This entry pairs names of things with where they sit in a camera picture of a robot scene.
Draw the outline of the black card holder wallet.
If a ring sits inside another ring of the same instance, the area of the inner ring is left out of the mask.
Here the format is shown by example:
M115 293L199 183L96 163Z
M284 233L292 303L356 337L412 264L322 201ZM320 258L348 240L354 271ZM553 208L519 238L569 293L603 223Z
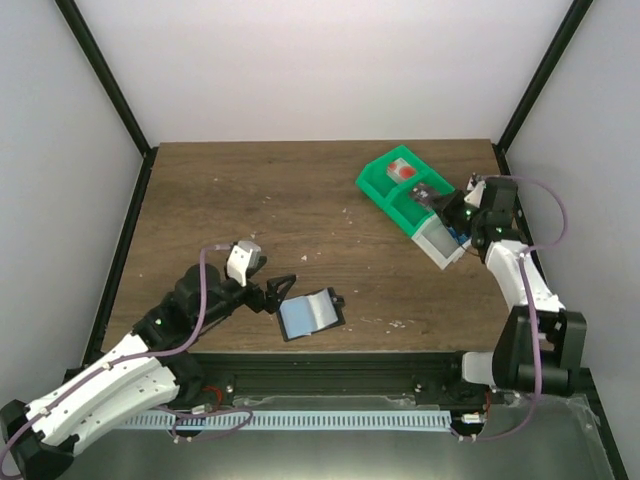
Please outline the black card holder wallet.
M308 337L345 324L343 296L331 288L286 299L276 312L285 342Z

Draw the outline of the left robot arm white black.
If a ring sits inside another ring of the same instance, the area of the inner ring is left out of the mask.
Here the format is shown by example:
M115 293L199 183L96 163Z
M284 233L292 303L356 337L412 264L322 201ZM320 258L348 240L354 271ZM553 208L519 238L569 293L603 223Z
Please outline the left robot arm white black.
M50 394L1 410L3 457L22 479L56 479L81 451L112 428L157 406L191 404L204 392L204 373L188 348L202 328L242 306L275 312L296 277L264 287L221 277L212 265L190 267L172 291L131 332L92 365Z

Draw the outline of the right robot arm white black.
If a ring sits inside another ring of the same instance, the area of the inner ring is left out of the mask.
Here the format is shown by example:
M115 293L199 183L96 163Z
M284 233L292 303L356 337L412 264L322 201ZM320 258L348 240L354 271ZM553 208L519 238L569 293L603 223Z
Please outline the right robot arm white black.
M469 192L455 190L430 204L442 223L466 236L496 280L509 316L490 354L467 352L444 378L447 396L472 399L480 383L535 396L568 397L579 380L587 322L568 310L537 269L541 250L515 226L520 176L479 177Z

